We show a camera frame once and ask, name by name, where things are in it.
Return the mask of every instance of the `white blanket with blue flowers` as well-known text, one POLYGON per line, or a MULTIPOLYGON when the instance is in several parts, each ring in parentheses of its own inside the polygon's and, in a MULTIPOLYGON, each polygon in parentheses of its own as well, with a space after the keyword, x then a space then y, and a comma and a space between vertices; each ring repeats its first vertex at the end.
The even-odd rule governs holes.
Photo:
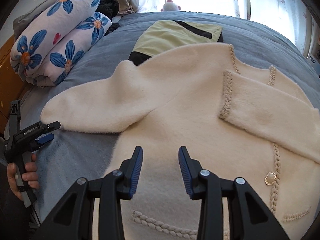
POLYGON ((107 31, 110 19, 95 13, 100 0, 58 0, 23 31, 11 49, 11 66, 37 86, 55 86, 107 31))

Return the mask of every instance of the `sheer white curtain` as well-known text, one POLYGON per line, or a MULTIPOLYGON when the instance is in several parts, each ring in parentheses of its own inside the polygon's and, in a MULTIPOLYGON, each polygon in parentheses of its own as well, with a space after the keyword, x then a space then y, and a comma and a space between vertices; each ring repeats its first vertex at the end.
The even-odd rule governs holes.
MULTIPOLYGON (((137 12, 160 11, 166 0, 136 0, 137 12)), ((252 20, 276 30, 308 56, 316 23, 301 0, 173 0, 182 11, 207 12, 252 20)))

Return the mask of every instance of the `stuffed toy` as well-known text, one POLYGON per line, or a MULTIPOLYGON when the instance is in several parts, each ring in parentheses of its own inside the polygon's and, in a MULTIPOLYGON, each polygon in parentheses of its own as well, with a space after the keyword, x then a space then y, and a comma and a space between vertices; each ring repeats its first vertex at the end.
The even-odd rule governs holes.
POLYGON ((163 5, 160 11, 168 12, 168 11, 180 11, 181 7, 176 5, 172 0, 167 0, 167 2, 163 5))

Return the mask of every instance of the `silver bolt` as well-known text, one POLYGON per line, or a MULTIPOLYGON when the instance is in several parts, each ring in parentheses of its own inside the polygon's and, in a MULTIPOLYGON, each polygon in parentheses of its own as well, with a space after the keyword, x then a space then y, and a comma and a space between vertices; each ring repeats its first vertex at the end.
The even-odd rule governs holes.
POLYGON ((80 178, 80 179, 77 180, 77 183, 79 185, 82 185, 82 184, 86 183, 86 179, 85 178, 80 178))
POLYGON ((202 176, 209 176, 210 171, 208 171, 208 170, 201 170, 201 171, 200 171, 200 174, 201 174, 202 176))
POLYGON ((245 183, 245 180, 244 178, 239 177, 239 178, 236 178, 236 182, 240 185, 243 185, 245 183))
POLYGON ((114 171, 112 172, 112 174, 113 174, 114 176, 121 176, 122 171, 121 171, 121 170, 114 170, 114 171))

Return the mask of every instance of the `wooden furniture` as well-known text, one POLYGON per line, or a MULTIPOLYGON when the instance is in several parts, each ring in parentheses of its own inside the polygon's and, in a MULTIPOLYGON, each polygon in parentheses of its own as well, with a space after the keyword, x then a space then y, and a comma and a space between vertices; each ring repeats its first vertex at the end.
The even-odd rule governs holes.
POLYGON ((0 48, 0 133, 4 133, 7 124, 10 103, 13 100, 21 99, 22 96, 32 87, 27 82, 22 82, 10 65, 10 51, 14 44, 13 36, 0 48))

